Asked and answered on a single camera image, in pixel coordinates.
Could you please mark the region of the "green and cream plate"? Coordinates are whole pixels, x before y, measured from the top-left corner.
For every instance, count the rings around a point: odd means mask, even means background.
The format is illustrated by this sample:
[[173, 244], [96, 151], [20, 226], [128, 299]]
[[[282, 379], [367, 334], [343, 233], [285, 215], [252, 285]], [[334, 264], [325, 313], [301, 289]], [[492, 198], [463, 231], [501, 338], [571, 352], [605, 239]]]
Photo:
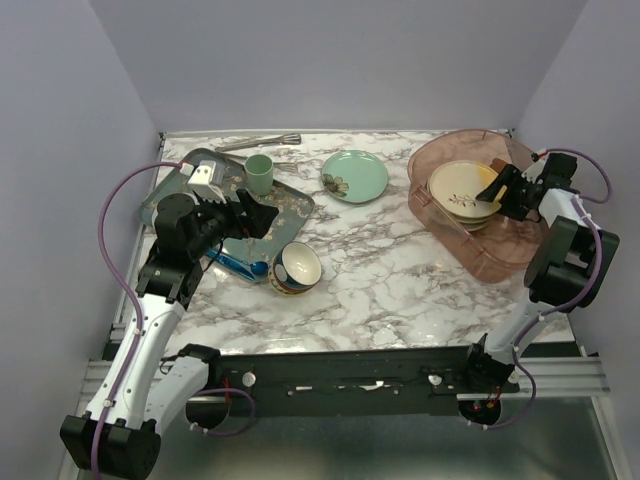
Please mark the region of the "green and cream plate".
[[321, 170], [324, 189], [338, 200], [363, 204], [375, 200], [387, 187], [389, 174], [375, 155], [362, 150], [333, 154]]

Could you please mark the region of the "cream divided bowl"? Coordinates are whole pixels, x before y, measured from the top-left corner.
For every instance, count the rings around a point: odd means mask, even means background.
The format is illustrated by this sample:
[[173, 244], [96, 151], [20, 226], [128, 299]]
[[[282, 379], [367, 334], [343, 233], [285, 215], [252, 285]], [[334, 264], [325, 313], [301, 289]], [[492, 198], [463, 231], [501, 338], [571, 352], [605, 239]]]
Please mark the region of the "cream divided bowl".
[[488, 222], [483, 222], [483, 223], [472, 223], [472, 224], [466, 224], [463, 223], [462, 226], [469, 232], [476, 232], [479, 231], [485, 227], [487, 227], [489, 225]]

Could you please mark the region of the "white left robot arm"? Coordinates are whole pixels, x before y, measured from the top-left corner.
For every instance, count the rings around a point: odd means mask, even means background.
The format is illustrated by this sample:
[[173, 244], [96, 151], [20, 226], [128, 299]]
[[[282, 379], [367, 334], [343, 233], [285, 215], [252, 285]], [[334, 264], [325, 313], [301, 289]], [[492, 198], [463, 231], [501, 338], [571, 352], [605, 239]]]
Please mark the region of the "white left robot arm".
[[97, 479], [147, 478], [162, 434], [187, 401], [220, 387], [220, 354], [208, 347], [188, 348], [163, 379], [155, 375], [203, 276], [202, 258], [227, 239], [263, 238], [278, 213], [244, 189], [235, 200], [176, 193], [158, 203], [156, 240], [136, 287], [125, 289], [134, 313], [122, 343], [85, 412], [60, 428], [79, 469]]

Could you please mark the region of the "yellow and cream plate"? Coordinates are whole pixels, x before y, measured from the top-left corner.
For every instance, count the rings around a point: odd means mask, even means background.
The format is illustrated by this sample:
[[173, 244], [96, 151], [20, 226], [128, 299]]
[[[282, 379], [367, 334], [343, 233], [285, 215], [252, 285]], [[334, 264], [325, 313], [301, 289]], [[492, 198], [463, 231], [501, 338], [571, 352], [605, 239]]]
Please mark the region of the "yellow and cream plate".
[[459, 160], [439, 166], [427, 186], [432, 197], [449, 213], [463, 219], [481, 219], [500, 210], [497, 201], [479, 201], [476, 196], [486, 189], [498, 174], [488, 165]]

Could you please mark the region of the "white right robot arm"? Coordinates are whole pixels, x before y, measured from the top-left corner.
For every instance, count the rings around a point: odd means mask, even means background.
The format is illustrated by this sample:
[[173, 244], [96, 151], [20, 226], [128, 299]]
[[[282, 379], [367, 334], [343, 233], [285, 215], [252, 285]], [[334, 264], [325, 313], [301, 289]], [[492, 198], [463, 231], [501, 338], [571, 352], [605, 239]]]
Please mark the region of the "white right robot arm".
[[620, 239], [596, 224], [585, 207], [590, 197], [572, 186], [583, 157], [564, 148], [540, 151], [524, 171], [504, 166], [476, 196], [498, 202], [500, 214], [513, 220], [536, 212], [547, 224], [547, 235], [526, 269], [523, 301], [470, 347], [460, 367], [461, 382], [471, 391], [502, 387], [546, 322], [588, 306], [600, 289]]

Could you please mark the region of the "pink and cream plate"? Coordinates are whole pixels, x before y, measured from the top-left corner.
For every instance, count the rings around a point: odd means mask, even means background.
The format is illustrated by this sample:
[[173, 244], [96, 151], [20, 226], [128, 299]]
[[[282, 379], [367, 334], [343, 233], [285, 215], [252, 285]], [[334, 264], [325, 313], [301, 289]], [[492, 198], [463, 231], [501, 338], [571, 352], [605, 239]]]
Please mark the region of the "pink and cream plate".
[[460, 215], [453, 215], [453, 218], [460, 224], [470, 226], [470, 225], [480, 225], [488, 223], [496, 214], [491, 214], [482, 217], [465, 217]]

